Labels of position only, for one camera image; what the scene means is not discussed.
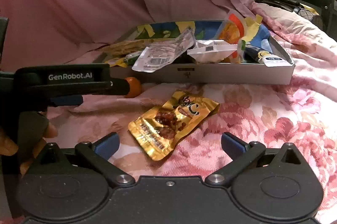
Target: yellow wrapper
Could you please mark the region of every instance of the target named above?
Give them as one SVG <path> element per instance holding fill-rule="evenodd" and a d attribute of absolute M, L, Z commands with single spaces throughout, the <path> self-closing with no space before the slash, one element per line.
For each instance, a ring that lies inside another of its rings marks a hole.
<path fill-rule="evenodd" d="M 128 129 L 148 156 L 158 161 L 218 105 L 209 98 L 176 91 L 162 107 L 153 107 L 130 122 Z"/>
<path fill-rule="evenodd" d="M 109 59 L 105 63 L 109 64 L 110 67 L 114 67 L 114 66 L 121 66 L 121 67 L 124 67 L 124 68 L 127 67 L 127 63 L 125 63 L 124 58 Z"/>

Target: finger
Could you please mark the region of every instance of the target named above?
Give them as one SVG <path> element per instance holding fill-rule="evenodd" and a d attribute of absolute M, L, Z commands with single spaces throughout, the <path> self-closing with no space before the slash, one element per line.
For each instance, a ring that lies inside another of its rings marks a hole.
<path fill-rule="evenodd" d="M 0 154 L 4 156 L 12 156 L 18 150 L 18 146 L 12 141 L 2 128 L 0 128 Z"/>
<path fill-rule="evenodd" d="M 29 169 L 29 166 L 33 163 L 33 161 L 34 160 L 31 158 L 30 160 L 28 160 L 28 161 L 26 161 L 26 162 L 24 162 L 20 165 L 20 173 L 22 175 L 24 175 L 27 172 L 27 170 Z"/>
<path fill-rule="evenodd" d="M 36 143 L 34 149 L 33 149 L 33 157 L 36 158 L 38 154 L 42 151 L 43 147 L 46 145 L 46 141 L 41 138 L 38 143 Z"/>
<path fill-rule="evenodd" d="M 56 127 L 49 122 L 47 129 L 43 133 L 43 137 L 53 138 L 57 136 L 58 136 L 58 131 Z"/>

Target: floral blanket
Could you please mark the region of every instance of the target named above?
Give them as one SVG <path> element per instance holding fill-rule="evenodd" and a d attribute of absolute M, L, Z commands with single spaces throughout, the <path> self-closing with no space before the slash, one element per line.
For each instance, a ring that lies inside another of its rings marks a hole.
<path fill-rule="evenodd" d="M 337 219 L 333 213 L 337 210 L 337 44 L 295 13 L 242 1 L 263 17 L 294 59 L 296 67 L 288 86 L 144 84 L 144 92 L 133 99 L 87 95 L 78 107 L 49 110 L 48 118 L 59 129 L 59 136 L 52 141 L 63 148 L 72 147 L 116 131 L 121 145 L 110 162 L 136 178 L 209 175 L 230 162 L 220 144 L 225 131 L 267 147 L 294 142 L 324 188 L 316 218 L 329 224 Z M 154 162 L 127 131 L 127 125 L 153 106 L 164 104 L 177 89 L 211 98 L 221 104 L 220 109 L 183 139 L 171 156 Z"/>

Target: metal screw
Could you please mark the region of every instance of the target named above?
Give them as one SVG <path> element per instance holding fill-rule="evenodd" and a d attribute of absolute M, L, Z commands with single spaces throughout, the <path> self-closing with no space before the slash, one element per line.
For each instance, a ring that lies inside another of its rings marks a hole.
<path fill-rule="evenodd" d="M 220 174 L 211 174 L 207 177 L 207 179 L 212 183 L 221 183 L 225 180 L 225 178 Z"/>
<path fill-rule="evenodd" d="M 166 185 L 167 185 L 167 186 L 173 186 L 174 184 L 175 184 L 174 181 L 168 181 L 168 182 L 166 182 Z"/>
<path fill-rule="evenodd" d="M 116 181 L 121 184 L 126 184 L 131 182 L 133 177 L 129 174 L 120 174 L 116 176 Z"/>
<path fill-rule="evenodd" d="M 256 144 L 259 144 L 260 142 L 258 142 L 258 141 L 251 141 L 250 143 L 249 143 L 249 145 L 250 146 L 254 146 L 254 145 L 256 145 Z"/>

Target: snack wrapper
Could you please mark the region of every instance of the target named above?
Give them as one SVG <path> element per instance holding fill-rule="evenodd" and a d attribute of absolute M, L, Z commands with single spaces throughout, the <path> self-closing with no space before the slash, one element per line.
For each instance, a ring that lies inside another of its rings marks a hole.
<path fill-rule="evenodd" d="M 176 91 L 162 107 L 130 122 L 128 129 L 152 160 L 162 160 L 218 105 L 209 98 Z"/>
<path fill-rule="evenodd" d="M 127 67 L 127 64 L 124 61 L 124 58 L 112 58 L 107 60 L 105 63 L 109 64 L 110 67 L 114 67 L 114 66 L 121 66 L 121 67 Z"/>
<path fill-rule="evenodd" d="M 147 73 L 157 71 L 171 64 L 194 44 L 193 30 L 188 27 L 174 40 L 153 43 L 146 47 L 136 60 L 132 70 Z"/>
<path fill-rule="evenodd" d="M 262 17 L 256 15 L 255 20 L 251 17 L 246 17 L 245 22 L 247 25 L 247 32 L 246 35 L 242 37 L 242 40 L 272 53 L 273 51 L 268 41 L 270 33 L 267 27 L 261 24 Z"/>
<path fill-rule="evenodd" d="M 187 54 L 197 63 L 218 63 L 237 50 L 237 44 L 229 44 L 224 40 L 197 40 L 195 47 L 187 50 Z"/>
<path fill-rule="evenodd" d="M 244 18 L 235 10 L 230 10 L 224 22 L 217 33 L 218 39 L 223 39 L 229 44 L 237 44 L 238 50 L 232 52 L 223 61 L 230 63 L 241 63 L 243 51 L 241 50 L 245 42 L 242 42 L 242 37 L 247 32 L 247 24 Z"/>

